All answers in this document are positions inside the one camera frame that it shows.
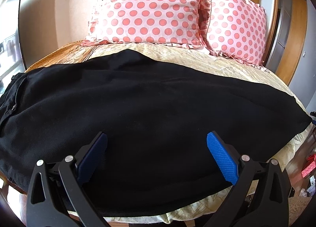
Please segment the cream patterned bed quilt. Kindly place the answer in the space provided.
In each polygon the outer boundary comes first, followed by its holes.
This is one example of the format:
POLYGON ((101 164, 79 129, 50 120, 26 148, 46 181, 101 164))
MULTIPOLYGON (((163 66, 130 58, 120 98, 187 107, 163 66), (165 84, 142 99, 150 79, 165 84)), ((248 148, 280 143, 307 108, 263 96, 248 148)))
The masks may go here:
MULTIPOLYGON (((270 70, 244 65, 233 59, 210 56, 199 50, 169 47, 149 43, 112 43, 97 46, 82 46, 79 41, 67 44, 38 60, 27 70, 31 71, 53 64, 81 63, 99 56, 111 55, 125 49, 135 50, 143 55, 162 62, 175 63, 195 70, 224 77, 233 77, 254 83, 266 84, 293 96, 287 85, 270 70)), ((107 217, 118 223, 171 223, 173 220, 193 220, 199 216, 215 212, 228 195, 230 188, 210 195, 198 202, 170 213, 142 217, 107 217)))

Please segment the black pants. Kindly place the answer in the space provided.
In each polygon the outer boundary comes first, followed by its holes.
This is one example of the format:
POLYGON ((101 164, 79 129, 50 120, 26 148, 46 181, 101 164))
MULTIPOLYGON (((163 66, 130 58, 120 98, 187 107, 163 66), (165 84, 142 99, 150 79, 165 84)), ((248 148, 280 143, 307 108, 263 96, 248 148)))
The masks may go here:
POLYGON ((1 96, 1 172, 27 190, 38 160, 59 162, 103 132, 85 196, 105 217, 156 216, 230 186, 207 148, 211 131, 266 162, 311 121, 269 85, 127 49, 13 76, 1 96))

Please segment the wooden door frame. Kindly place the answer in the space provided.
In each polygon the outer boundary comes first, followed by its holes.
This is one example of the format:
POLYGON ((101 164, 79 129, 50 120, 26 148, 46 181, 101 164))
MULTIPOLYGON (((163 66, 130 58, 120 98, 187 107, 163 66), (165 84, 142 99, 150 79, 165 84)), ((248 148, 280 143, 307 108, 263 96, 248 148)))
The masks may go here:
POLYGON ((263 64, 286 85, 292 81, 303 51, 308 25, 306 0, 251 0, 267 18, 263 64))

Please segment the left pink polka-dot pillow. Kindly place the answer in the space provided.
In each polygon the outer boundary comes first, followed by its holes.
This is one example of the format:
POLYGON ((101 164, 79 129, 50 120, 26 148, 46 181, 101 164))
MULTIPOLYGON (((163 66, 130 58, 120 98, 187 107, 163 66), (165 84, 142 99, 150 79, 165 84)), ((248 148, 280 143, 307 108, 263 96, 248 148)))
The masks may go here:
POLYGON ((202 0, 96 0, 84 46, 157 43, 205 48, 199 30, 202 0))

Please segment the red gift box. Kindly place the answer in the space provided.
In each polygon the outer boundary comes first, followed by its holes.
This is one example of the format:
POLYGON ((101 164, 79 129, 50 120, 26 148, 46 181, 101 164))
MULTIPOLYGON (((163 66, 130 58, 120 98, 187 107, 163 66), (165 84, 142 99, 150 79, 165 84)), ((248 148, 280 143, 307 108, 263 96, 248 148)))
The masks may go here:
POLYGON ((306 164, 304 165, 301 171, 301 175, 303 178, 308 176, 312 172, 312 170, 315 169, 315 158, 316 158, 315 154, 312 154, 308 157, 306 164))

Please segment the right pink polka-dot pillow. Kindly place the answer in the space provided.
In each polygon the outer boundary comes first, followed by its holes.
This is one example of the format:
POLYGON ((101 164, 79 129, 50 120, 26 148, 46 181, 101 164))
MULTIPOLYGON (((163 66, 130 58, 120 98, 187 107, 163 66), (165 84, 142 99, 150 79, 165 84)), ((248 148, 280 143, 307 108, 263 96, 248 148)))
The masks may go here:
POLYGON ((214 56, 262 66, 266 48, 266 14, 251 0, 201 0, 201 36, 214 56))

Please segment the pink polka-dot pillow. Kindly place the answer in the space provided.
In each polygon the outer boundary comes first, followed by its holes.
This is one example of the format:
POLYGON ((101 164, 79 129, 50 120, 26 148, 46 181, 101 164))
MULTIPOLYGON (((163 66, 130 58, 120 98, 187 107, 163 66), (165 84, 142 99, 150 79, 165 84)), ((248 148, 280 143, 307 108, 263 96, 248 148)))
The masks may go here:
POLYGON ((266 48, 266 14, 251 0, 201 0, 201 36, 214 56, 262 66, 266 48))
POLYGON ((205 48, 199 30, 202 0, 96 0, 84 46, 157 43, 205 48))

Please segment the black flat television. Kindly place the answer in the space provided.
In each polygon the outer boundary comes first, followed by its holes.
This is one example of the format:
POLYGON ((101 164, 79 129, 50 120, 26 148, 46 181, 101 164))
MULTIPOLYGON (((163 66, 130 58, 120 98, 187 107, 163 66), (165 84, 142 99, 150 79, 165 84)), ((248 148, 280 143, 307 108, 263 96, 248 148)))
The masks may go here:
POLYGON ((19 35, 20 1, 6 0, 1 5, 1 90, 12 76, 26 70, 19 35))

